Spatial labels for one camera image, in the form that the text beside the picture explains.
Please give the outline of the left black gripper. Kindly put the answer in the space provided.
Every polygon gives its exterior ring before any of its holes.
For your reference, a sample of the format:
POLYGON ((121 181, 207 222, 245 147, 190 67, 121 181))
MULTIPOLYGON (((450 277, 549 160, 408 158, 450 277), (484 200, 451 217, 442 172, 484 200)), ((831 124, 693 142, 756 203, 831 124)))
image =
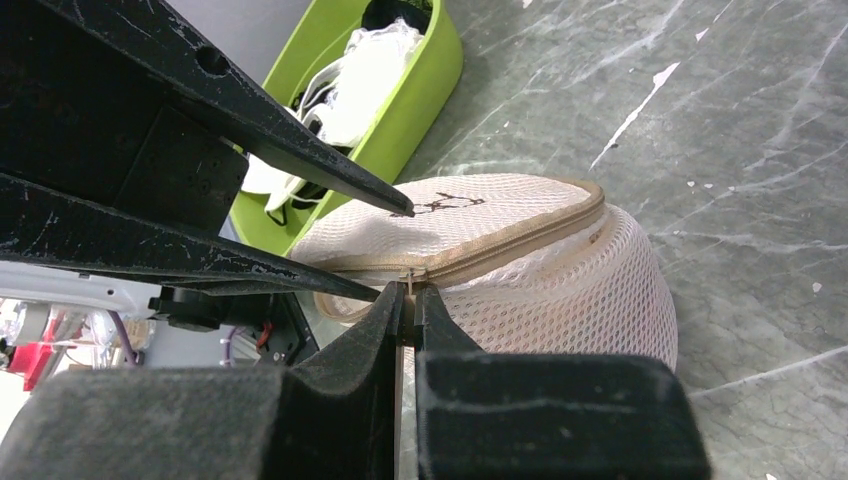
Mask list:
POLYGON ((222 227, 247 162, 218 136, 308 182, 413 214, 406 195, 322 143, 167 2, 2 3, 2 260, 210 296, 376 299, 335 274, 154 223, 222 227))

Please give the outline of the beige mesh laundry bag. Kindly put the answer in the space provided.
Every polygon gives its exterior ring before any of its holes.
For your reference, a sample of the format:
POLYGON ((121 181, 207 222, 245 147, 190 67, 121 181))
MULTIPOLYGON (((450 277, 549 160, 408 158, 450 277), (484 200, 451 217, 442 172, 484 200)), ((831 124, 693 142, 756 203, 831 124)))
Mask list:
POLYGON ((675 366, 677 316, 652 243, 594 183, 518 173, 403 183, 410 217, 349 201, 289 258, 366 286, 435 286, 493 353, 631 354, 675 366))

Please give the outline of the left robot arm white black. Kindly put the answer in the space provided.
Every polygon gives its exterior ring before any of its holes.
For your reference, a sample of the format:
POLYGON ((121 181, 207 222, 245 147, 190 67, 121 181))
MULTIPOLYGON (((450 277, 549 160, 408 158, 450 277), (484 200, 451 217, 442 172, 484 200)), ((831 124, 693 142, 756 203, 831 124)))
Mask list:
POLYGON ((379 209, 411 200, 300 125, 165 1, 1 5, 1 365, 143 354, 135 325, 242 326, 263 363, 317 351, 299 290, 372 300, 219 232, 249 154, 379 209))

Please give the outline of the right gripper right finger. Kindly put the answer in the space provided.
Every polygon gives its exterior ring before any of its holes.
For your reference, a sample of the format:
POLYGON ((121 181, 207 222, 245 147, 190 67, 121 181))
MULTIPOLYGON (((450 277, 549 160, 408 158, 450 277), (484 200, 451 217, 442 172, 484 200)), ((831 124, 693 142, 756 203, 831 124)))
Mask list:
POLYGON ((685 392, 634 355, 493 354, 416 294, 417 464, 423 479, 708 479, 685 392))

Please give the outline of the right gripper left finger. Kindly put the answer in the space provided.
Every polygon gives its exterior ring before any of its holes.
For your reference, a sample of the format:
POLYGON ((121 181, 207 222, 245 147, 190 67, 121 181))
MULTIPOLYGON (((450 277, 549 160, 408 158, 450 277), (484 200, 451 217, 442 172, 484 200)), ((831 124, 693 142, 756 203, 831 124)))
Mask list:
POLYGON ((294 367, 61 373, 1 445, 5 479, 392 479, 406 290, 294 367))

